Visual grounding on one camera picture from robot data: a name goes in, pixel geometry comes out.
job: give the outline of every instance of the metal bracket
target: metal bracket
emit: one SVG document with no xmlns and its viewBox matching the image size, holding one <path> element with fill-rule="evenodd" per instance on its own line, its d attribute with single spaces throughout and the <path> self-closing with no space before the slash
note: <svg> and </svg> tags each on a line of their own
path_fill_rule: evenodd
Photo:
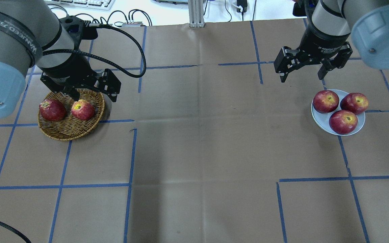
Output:
<svg viewBox="0 0 389 243">
<path fill-rule="evenodd" d="M 203 6 L 203 0 L 188 0 L 190 27 L 205 27 Z"/>
</svg>

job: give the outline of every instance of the apple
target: apple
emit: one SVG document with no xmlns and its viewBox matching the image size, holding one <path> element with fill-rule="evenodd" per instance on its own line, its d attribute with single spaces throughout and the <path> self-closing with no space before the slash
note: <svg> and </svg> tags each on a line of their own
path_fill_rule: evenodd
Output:
<svg viewBox="0 0 389 243">
<path fill-rule="evenodd" d="M 348 134 L 355 130 L 358 124 L 358 117 L 350 111 L 339 110 L 334 112 L 330 119 L 330 128 L 338 134 Z"/>
<path fill-rule="evenodd" d="M 369 106 L 369 100 L 361 93 L 350 93 L 346 95 L 340 102 L 340 108 L 353 112 L 355 115 L 359 115 L 366 111 Z"/>
<path fill-rule="evenodd" d="M 66 114 L 63 103 L 58 100 L 46 99 L 38 105 L 38 108 L 42 117 L 52 122 L 62 120 Z"/>
<path fill-rule="evenodd" d="M 319 113 L 333 112 L 337 109 L 340 99 L 332 90 L 322 90 L 315 94 L 313 107 Z"/>
<path fill-rule="evenodd" d="M 79 100 L 73 103 L 71 114 L 80 120 L 89 120 L 94 116 L 94 106 L 86 100 Z"/>
</svg>

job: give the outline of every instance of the keyboard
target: keyboard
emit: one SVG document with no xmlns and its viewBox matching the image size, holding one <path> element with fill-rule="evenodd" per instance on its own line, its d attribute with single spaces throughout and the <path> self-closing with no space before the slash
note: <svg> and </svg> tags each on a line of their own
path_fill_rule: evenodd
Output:
<svg viewBox="0 0 389 243">
<path fill-rule="evenodd" d="M 46 4 L 57 4 L 62 7 L 74 6 L 90 9 L 110 10 L 116 0 L 44 0 Z"/>
</svg>

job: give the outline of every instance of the woven basket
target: woven basket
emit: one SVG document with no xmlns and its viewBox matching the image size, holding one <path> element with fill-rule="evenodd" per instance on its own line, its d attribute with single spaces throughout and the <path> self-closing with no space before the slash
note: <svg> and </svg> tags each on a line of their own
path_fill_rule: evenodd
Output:
<svg viewBox="0 0 389 243">
<path fill-rule="evenodd" d="M 89 120 L 77 119 L 71 114 L 71 106 L 73 105 L 74 100 L 61 93 L 50 92 L 46 95 L 45 99 L 55 99 L 62 102 L 67 114 L 62 120 L 50 122 L 42 117 L 40 111 L 38 112 L 38 127 L 49 138 L 58 141 L 68 141 L 83 137 L 91 132 L 102 118 L 105 110 L 105 99 L 103 94 L 89 89 L 78 89 L 77 91 L 80 93 L 80 99 L 86 100 L 94 106 L 94 116 Z"/>
</svg>

